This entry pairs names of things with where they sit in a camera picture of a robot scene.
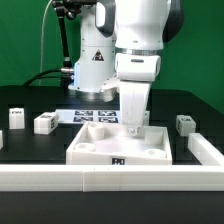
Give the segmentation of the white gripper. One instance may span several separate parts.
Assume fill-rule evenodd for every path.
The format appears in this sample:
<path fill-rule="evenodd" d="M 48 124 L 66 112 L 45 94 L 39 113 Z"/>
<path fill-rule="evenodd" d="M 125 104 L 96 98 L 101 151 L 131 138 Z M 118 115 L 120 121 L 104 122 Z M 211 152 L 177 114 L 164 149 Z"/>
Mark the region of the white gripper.
<path fill-rule="evenodd" d="M 105 102 L 111 101 L 116 92 L 120 97 L 121 123 L 128 126 L 131 135 L 138 133 L 148 102 L 152 83 L 159 74 L 161 58 L 117 53 L 115 75 L 101 86 Z"/>

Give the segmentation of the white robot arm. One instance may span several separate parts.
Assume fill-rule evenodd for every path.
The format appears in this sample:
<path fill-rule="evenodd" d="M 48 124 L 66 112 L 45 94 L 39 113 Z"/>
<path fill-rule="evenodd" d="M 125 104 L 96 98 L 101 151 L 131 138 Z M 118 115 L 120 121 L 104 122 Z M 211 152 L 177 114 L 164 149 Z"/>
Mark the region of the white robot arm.
<path fill-rule="evenodd" d="M 184 22 L 182 0 L 89 0 L 81 6 L 81 50 L 69 88 L 91 99 L 120 97 L 121 123 L 143 125 L 163 44 Z"/>

